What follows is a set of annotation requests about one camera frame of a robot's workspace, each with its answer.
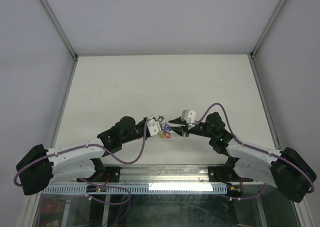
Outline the key with blue tag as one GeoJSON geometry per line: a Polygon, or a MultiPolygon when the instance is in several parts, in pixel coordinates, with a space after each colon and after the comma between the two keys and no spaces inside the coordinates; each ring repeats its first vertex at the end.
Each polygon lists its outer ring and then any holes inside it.
{"type": "Polygon", "coordinates": [[[170,132],[171,131],[171,127],[166,123],[164,125],[164,129],[167,131],[167,132],[170,132]]]}

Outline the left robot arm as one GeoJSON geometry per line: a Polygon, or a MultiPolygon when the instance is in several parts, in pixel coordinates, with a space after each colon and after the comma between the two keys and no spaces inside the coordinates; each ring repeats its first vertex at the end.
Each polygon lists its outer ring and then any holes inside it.
{"type": "Polygon", "coordinates": [[[124,161],[115,156],[123,145],[138,139],[142,144],[160,133],[163,117],[145,117],[139,123],[130,116],[124,116],[111,128],[82,143],[63,148],[46,149],[35,145],[16,165],[13,183],[23,189],[26,196],[43,191],[48,185],[72,179],[97,182],[105,175],[102,158],[111,156],[128,165],[136,163],[141,153],[132,160],[124,161]]]}

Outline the large keyring with yellow grip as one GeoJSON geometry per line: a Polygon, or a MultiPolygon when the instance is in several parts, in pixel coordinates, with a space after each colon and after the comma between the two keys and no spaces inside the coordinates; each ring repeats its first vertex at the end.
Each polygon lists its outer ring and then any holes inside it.
{"type": "Polygon", "coordinates": [[[157,119],[159,121],[160,125],[161,125],[161,131],[157,135],[162,139],[164,139],[164,138],[170,139],[171,138],[171,132],[168,132],[168,131],[165,130],[164,126],[165,126],[165,124],[168,124],[168,123],[166,121],[164,121],[164,119],[165,118],[163,116],[161,116],[161,115],[157,119]]]}

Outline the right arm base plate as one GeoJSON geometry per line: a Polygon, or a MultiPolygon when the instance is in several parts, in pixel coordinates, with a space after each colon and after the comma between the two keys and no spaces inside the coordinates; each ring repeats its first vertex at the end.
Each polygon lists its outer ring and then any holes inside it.
{"type": "Polygon", "coordinates": [[[223,166],[208,166],[207,170],[209,182],[225,183],[228,180],[228,176],[223,166]]]}

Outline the left aluminium frame post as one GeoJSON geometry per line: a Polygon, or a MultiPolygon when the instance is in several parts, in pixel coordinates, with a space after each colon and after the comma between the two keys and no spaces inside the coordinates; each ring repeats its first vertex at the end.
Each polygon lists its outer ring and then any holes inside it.
{"type": "Polygon", "coordinates": [[[48,0],[38,0],[39,3],[41,4],[45,14],[47,15],[49,21],[51,22],[53,28],[55,29],[58,37],[60,38],[60,40],[62,41],[62,43],[64,44],[65,48],[68,50],[69,54],[71,55],[71,57],[74,60],[78,59],[78,55],[75,51],[75,49],[73,48],[71,42],[69,41],[65,31],[63,30],[57,16],[55,15],[52,7],[50,6],[48,0]]]}

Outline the aluminium mounting rail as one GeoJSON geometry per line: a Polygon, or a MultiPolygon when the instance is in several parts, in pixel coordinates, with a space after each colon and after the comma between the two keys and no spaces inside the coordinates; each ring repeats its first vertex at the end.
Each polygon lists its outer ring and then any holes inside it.
{"type": "Polygon", "coordinates": [[[142,164],[120,165],[120,181],[123,184],[160,183],[160,182],[209,182],[208,167],[222,166],[221,164],[142,164]]]}

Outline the right aluminium frame post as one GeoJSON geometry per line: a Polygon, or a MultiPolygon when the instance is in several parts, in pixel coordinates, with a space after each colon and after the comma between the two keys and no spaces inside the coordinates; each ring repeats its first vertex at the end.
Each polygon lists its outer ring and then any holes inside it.
{"type": "Polygon", "coordinates": [[[278,17],[280,16],[283,8],[285,7],[288,0],[278,0],[274,10],[272,11],[266,25],[263,28],[256,44],[254,45],[252,51],[250,52],[250,56],[252,59],[255,58],[259,50],[262,48],[264,42],[266,41],[268,35],[270,34],[273,26],[276,24],[278,17]]]}

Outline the aluminium frame post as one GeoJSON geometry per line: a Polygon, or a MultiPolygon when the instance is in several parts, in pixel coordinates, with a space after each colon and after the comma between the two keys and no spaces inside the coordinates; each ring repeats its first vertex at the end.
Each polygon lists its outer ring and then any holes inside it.
{"type": "Polygon", "coordinates": [[[288,0],[278,0],[274,10],[272,11],[266,25],[263,28],[256,44],[254,45],[252,51],[250,52],[250,56],[252,59],[255,58],[259,50],[262,48],[264,42],[266,41],[268,35],[270,34],[273,26],[276,24],[278,17],[280,16],[283,8],[285,7],[288,0]]]}
{"type": "Polygon", "coordinates": [[[75,51],[75,49],[73,48],[71,42],[69,41],[65,31],[63,30],[57,16],[55,15],[52,7],[50,6],[48,0],[38,0],[39,3],[41,4],[45,14],[47,15],[49,21],[51,22],[53,28],[55,29],[58,37],[60,38],[60,40],[62,41],[62,43],[64,44],[65,48],[68,50],[69,54],[71,55],[71,57],[74,60],[78,59],[78,55],[75,51]]]}

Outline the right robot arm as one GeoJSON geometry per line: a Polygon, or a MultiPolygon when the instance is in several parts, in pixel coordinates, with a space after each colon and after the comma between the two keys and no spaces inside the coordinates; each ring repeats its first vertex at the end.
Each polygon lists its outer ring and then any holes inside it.
{"type": "Polygon", "coordinates": [[[169,121],[170,129],[182,137],[208,138],[216,153],[228,157],[222,174],[226,179],[234,181],[240,177],[263,182],[296,203],[314,191],[317,175],[295,149],[246,143],[226,130],[218,112],[209,114],[203,122],[195,122],[195,116],[194,111],[183,111],[182,116],[169,121]]]}

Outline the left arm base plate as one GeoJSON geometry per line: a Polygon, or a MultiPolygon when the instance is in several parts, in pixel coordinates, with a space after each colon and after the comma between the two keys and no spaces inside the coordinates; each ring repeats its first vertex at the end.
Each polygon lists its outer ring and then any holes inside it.
{"type": "Polygon", "coordinates": [[[122,168],[120,166],[106,166],[105,171],[100,178],[102,183],[118,183],[120,181],[122,168]]]}

